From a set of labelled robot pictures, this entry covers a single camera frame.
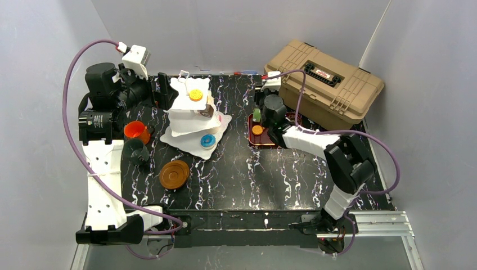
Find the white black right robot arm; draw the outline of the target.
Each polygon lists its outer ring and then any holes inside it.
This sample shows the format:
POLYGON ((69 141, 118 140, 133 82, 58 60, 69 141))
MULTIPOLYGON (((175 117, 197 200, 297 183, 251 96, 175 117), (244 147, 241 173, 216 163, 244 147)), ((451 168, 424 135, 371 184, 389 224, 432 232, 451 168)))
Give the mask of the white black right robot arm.
POLYGON ((297 149, 326 161, 334 186, 322 216, 338 221, 376 171, 375 162, 356 134, 324 134, 294 125, 284 101, 269 89, 256 90, 254 102, 269 139, 285 149, 297 149))

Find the white three-tier cake stand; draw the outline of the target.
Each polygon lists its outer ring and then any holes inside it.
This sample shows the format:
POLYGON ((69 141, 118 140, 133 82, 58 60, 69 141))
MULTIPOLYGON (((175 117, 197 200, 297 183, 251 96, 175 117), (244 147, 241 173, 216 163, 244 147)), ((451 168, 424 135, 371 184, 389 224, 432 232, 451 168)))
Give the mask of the white three-tier cake stand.
POLYGON ((208 160, 217 148, 222 139, 232 116, 220 112, 209 90, 209 78, 192 78, 190 73, 182 70, 177 78, 170 80, 170 85, 178 91, 179 95, 175 99, 171 109, 166 111, 169 126, 164 134, 160 136, 160 141, 169 146, 175 147, 193 156, 208 160), (201 101, 191 101, 188 94, 190 90, 200 89, 204 96, 201 101), (211 118, 201 116, 198 111, 206 108, 206 104, 213 105, 215 111, 211 118), (213 134, 217 143, 214 148, 204 149, 200 146, 200 139, 203 135, 210 134, 209 129, 221 126, 220 131, 213 134))

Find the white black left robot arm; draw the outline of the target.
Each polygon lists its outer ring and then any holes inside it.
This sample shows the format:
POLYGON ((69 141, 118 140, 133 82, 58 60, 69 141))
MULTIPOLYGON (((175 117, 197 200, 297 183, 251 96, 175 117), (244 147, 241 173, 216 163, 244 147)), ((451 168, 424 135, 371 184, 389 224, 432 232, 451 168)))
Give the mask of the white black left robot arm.
POLYGON ((79 140, 88 171, 88 209, 76 232, 79 244, 139 244, 163 220, 162 208, 127 213, 122 202, 122 154, 137 163, 149 158, 146 144, 126 139, 127 113, 138 105, 168 110, 178 92, 166 73, 139 76, 124 65, 103 62, 87 68, 88 93, 79 105, 79 140))

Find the chocolate swirl roll cake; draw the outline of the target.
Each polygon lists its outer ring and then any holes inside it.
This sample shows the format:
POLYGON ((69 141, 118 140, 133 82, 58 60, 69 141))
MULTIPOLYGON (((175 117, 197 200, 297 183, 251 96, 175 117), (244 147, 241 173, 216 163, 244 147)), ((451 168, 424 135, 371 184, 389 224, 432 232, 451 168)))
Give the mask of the chocolate swirl roll cake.
POLYGON ((211 118, 214 115, 214 111, 215 109, 213 105, 206 104, 206 108, 203 110, 199 110, 198 113, 203 117, 211 118))

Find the white coconut ball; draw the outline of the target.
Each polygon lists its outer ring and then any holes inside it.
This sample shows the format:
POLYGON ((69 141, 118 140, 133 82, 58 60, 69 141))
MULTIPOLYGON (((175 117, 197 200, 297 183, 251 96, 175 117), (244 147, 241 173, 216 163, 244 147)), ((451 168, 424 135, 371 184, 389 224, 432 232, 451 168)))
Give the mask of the white coconut ball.
POLYGON ((221 126, 209 129, 210 134, 216 134, 221 130, 221 126))

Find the blue sprinkled donut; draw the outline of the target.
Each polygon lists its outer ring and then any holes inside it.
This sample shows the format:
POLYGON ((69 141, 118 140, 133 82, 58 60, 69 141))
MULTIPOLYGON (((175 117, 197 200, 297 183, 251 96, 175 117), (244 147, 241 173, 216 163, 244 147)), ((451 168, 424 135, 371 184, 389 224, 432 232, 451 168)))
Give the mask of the blue sprinkled donut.
POLYGON ((204 149, 212 149, 215 147, 217 139, 212 134, 203 135, 200 139, 200 146, 204 149))

